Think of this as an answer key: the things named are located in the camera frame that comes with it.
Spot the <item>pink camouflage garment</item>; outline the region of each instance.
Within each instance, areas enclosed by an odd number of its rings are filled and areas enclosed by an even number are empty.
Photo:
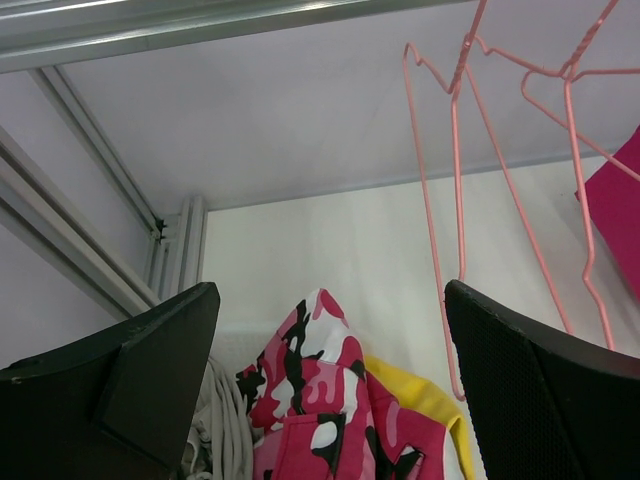
[[[443,480],[446,429],[401,408],[364,366],[326,290],[300,302],[238,373],[255,480]]]

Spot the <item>white panel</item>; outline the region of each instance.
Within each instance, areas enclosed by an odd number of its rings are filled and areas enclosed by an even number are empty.
[[[142,275],[149,236],[27,72],[0,76],[0,104],[0,125]]]
[[[605,0],[490,0],[480,31],[546,67],[560,66]],[[476,2],[405,11],[69,65],[67,72],[152,203],[177,213],[204,194],[223,208],[417,178],[402,76],[413,41],[451,77]],[[640,2],[623,0],[581,67],[640,65]],[[524,71],[472,52],[512,163],[569,153],[567,134],[522,99]],[[416,76],[428,161],[450,171],[448,98]],[[561,81],[531,90],[563,111]],[[580,128],[618,147],[637,127],[637,77],[575,86]],[[468,85],[460,98],[467,168],[496,166]]]
[[[0,271],[0,368],[115,323],[105,310],[2,225]]]
[[[593,172],[601,158],[590,159]],[[580,274],[586,259],[570,162],[513,170],[576,334],[604,345]],[[501,172],[464,177],[466,282],[556,328],[561,323]],[[444,280],[458,272],[451,179],[429,182]],[[203,278],[222,298],[213,351],[240,369],[297,301],[328,288],[366,350],[451,391],[419,183],[209,214]],[[593,274],[621,352],[640,356],[640,314],[599,243]],[[475,452],[480,474],[479,455]]]

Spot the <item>yellow garment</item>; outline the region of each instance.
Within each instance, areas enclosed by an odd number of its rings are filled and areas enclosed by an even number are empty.
[[[421,413],[447,427],[458,453],[460,469],[466,480],[474,480],[469,429],[462,412],[446,393],[424,378],[365,355],[365,367],[389,390],[403,408]]]

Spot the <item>metal frame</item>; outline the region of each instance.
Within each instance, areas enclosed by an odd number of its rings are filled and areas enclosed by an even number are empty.
[[[2,128],[0,219],[117,318],[160,302]]]
[[[464,0],[14,0],[0,73]]]
[[[91,158],[102,169],[124,203],[152,238],[160,238],[162,222],[154,212],[131,174],[118,157],[89,107],[62,67],[46,67],[31,71],[31,76],[56,108],[69,129],[76,135]]]
[[[166,219],[150,280],[163,300],[202,280],[207,216],[204,198],[196,196],[184,200],[180,215]]]

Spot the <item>white wall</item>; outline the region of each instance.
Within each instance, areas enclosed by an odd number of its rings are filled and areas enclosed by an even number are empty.
[[[27,72],[0,75],[0,125],[142,275],[149,237]]]
[[[512,173],[576,334],[604,345],[580,279],[586,253],[571,163]],[[561,328],[502,173],[467,175],[463,184],[467,283]],[[429,186],[447,281],[458,271],[453,182]],[[618,349],[640,357],[638,302],[601,244],[598,255],[593,278]],[[451,391],[431,262],[419,183],[212,212],[203,277],[222,299],[213,352],[242,368],[300,299],[326,287],[367,350]],[[477,452],[475,459],[480,473]]]
[[[2,225],[0,272],[0,369],[115,323]]]

